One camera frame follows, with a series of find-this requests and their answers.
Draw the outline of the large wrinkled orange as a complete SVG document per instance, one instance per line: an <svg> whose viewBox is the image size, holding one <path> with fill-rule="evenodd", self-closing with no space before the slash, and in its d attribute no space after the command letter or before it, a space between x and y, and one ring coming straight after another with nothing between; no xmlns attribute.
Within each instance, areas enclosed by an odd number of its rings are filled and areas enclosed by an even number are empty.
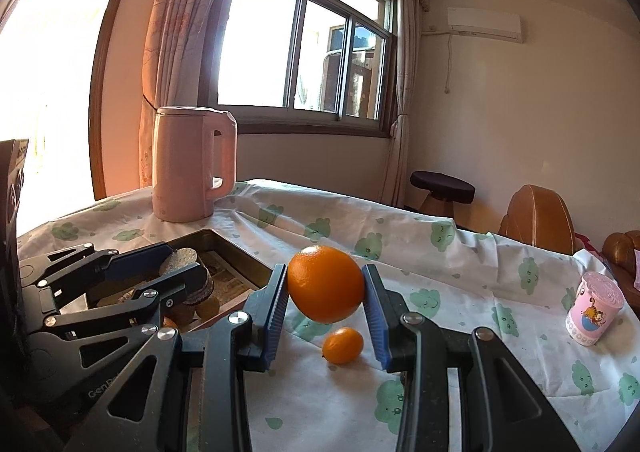
<svg viewBox="0 0 640 452"><path fill-rule="evenodd" d="M178 325L171 319L169 319L168 316L164 316L163 317L163 327L170 327L170 328L175 328L176 331L178 331Z"/></svg>

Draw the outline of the dark round stool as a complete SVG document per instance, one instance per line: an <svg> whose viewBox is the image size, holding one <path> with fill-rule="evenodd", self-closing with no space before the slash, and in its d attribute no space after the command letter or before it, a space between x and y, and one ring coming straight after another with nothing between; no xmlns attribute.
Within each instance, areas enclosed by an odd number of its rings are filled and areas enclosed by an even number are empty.
<svg viewBox="0 0 640 452"><path fill-rule="evenodd" d="M419 211L433 217L454 219L454 205L472 204L475 197L475 187L472 184L439 172L412 172L410 184L416 189L427 191Z"/></svg>

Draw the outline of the pink cartoon cup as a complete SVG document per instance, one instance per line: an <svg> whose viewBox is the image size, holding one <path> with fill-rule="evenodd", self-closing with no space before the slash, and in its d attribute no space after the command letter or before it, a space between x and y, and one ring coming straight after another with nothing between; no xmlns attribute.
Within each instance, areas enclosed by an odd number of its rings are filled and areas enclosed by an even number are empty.
<svg viewBox="0 0 640 452"><path fill-rule="evenodd" d="M622 290L606 275L587 271L565 319L567 333L582 346L593 346L625 305Z"/></svg>

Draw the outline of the white right curtain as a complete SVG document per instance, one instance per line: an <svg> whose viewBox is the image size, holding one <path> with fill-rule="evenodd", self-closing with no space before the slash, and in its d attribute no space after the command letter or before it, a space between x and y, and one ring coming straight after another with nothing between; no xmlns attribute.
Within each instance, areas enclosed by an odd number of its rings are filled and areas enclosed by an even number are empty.
<svg viewBox="0 0 640 452"><path fill-rule="evenodd" d="M390 126L388 151L381 201L399 207L404 202L408 179L409 119L414 97L414 84L418 71L418 58L422 32L422 14L428 10L430 0L396 0L396 118Z"/></svg>

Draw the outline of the pink electric kettle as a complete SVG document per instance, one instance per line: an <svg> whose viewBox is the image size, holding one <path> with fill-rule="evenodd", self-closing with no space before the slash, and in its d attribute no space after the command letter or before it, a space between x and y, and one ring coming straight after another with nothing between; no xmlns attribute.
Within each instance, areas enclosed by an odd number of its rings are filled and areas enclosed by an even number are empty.
<svg viewBox="0 0 640 452"><path fill-rule="evenodd" d="M165 106L153 141L152 208L163 221L189 223L213 214L235 186L238 125L230 112Z"/></svg>

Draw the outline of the pink left curtain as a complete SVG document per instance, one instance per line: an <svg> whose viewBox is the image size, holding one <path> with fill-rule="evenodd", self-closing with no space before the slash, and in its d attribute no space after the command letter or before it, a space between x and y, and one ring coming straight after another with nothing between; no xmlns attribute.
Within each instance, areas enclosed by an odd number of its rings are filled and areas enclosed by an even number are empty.
<svg viewBox="0 0 640 452"><path fill-rule="evenodd" d="M154 123L160 108L193 106L198 100L198 63L214 0L154 0L142 60L138 134L139 182L154 177Z"/></svg>

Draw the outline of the white wall air conditioner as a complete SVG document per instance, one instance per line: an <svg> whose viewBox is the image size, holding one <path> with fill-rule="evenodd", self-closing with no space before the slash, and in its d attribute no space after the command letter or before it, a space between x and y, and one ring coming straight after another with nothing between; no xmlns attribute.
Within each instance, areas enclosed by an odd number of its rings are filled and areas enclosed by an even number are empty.
<svg viewBox="0 0 640 452"><path fill-rule="evenodd" d="M523 42L522 21L518 14L478 8L448 8L447 24L458 34Z"/></svg>

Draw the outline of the white cloud print tablecloth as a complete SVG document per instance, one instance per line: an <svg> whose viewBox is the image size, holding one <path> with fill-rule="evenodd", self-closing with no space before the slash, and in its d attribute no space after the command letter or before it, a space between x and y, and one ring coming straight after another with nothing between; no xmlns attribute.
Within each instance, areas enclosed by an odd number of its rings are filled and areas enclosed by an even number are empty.
<svg viewBox="0 0 640 452"><path fill-rule="evenodd" d="M240 182L201 227L265 265L311 245L372 263L408 307L438 326L493 329L546 395L584 451L603 451L639 404L639 322L623 308L600 340L565 328L582 275L598 261L550 253L450 220L268 180ZM390 451L401 384L371 348L349 365L321 355L330 327L288 308L277 359L245 378L257 451Z"/></svg>

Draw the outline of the brown leather sofa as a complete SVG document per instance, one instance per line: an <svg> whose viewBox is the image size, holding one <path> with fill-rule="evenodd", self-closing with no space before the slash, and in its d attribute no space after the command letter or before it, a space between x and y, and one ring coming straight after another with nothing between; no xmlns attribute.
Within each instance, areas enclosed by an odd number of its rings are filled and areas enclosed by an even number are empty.
<svg viewBox="0 0 640 452"><path fill-rule="evenodd" d="M605 265L614 275L635 315L640 313L639 249L639 230L612 233L602 247Z"/></svg>

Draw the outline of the sliding glass window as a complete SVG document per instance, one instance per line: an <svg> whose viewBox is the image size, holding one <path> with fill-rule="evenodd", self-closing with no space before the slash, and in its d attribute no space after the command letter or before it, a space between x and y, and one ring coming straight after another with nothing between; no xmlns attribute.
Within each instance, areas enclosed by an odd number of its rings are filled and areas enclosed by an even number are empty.
<svg viewBox="0 0 640 452"><path fill-rule="evenodd" d="M214 0L198 101L241 132L385 137L395 0Z"/></svg>

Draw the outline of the smooth orange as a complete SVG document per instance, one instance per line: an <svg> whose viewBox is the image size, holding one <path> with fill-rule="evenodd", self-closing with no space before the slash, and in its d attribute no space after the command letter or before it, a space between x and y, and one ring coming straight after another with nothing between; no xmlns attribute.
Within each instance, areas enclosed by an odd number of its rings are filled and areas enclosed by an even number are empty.
<svg viewBox="0 0 640 452"><path fill-rule="evenodd" d="M288 294L308 319L332 324L354 313L364 298L357 262L329 246L309 246L288 263Z"/></svg>
<svg viewBox="0 0 640 452"><path fill-rule="evenodd" d="M341 327L326 336L322 357L334 365L355 361L363 349L363 337L355 328Z"/></svg>

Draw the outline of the small yellow-brown round fruit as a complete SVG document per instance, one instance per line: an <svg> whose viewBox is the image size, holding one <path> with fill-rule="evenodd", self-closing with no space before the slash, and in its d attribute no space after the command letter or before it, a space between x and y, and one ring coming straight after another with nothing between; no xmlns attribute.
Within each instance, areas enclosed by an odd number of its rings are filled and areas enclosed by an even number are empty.
<svg viewBox="0 0 640 452"><path fill-rule="evenodd" d="M210 295L206 300L195 306L195 312L202 321L213 319L220 310L220 302L215 295Z"/></svg>

